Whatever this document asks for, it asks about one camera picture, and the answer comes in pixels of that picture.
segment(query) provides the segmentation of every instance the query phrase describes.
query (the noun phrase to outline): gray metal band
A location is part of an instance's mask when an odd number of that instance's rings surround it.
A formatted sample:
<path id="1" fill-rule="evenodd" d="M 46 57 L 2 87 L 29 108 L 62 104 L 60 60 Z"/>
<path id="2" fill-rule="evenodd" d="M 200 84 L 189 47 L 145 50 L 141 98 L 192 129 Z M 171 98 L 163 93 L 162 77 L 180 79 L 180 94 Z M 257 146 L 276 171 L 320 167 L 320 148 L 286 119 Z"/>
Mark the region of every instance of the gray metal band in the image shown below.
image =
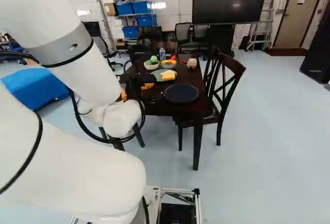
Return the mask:
<path id="1" fill-rule="evenodd" d="M 82 22 L 71 33 L 39 47 L 26 48 L 43 66 L 54 65 L 74 58 L 88 49 L 92 38 Z"/>

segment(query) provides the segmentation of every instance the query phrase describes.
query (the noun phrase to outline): plate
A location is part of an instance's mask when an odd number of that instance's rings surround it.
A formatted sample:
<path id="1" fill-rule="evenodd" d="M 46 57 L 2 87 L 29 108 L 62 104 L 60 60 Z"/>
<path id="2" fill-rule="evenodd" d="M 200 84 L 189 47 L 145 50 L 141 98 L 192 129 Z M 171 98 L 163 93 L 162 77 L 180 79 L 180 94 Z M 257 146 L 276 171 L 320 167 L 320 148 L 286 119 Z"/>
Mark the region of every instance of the plate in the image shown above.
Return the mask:
<path id="1" fill-rule="evenodd" d="M 150 74 L 154 75 L 157 79 L 157 82 L 165 82 L 161 79 L 161 73 L 166 72 L 166 71 L 174 71 L 174 70 L 169 70 L 169 69 L 158 69 L 154 72 L 151 72 Z"/>
<path id="2" fill-rule="evenodd" d="M 200 91 L 189 84 L 176 84 L 169 86 L 164 91 L 167 101 L 174 104 L 188 104 L 195 101 L 200 95 Z"/>

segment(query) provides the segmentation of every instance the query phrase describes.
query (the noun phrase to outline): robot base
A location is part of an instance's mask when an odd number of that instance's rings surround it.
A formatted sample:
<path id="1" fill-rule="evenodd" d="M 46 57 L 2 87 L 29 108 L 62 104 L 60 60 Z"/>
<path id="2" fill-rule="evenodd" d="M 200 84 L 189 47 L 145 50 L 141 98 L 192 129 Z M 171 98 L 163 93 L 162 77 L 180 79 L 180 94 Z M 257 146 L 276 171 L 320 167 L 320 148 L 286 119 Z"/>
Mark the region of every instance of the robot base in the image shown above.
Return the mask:
<path id="1" fill-rule="evenodd" d="M 202 224 L 199 189 L 161 188 L 148 185 L 144 197 L 148 204 L 150 224 Z M 90 222 L 73 218 L 70 224 L 87 223 Z M 131 224 L 146 224 L 142 202 Z"/>

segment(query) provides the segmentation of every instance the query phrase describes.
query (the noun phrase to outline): water bottle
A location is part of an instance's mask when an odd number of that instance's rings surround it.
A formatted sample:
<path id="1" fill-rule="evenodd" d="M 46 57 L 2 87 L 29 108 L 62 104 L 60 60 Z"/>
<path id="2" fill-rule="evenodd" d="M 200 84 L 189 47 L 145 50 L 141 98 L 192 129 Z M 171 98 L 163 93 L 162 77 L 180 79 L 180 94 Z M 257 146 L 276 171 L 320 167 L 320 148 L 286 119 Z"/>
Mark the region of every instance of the water bottle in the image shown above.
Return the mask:
<path id="1" fill-rule="evenodd" d="M 159 49 L 159 58 L 160 60 L 165 60 L 165 49 L 163 47 L 160 47 Z"/>

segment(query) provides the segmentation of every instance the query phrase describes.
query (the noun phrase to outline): green toy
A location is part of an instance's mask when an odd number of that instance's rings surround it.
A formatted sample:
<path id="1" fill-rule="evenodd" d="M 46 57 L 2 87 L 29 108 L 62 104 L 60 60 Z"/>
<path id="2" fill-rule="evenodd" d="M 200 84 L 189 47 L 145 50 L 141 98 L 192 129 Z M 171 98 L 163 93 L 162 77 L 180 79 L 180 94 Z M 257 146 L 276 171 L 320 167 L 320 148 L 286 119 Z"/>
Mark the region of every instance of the green toy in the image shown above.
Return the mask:
<path id="1" fill-rule="evenodd" d="M 157 59 L 157 56 L 153 55 L 149 60 L 146 61 L 146 65 L 155 65 L 155 64 L 158 64 L 159 61 Z"/>

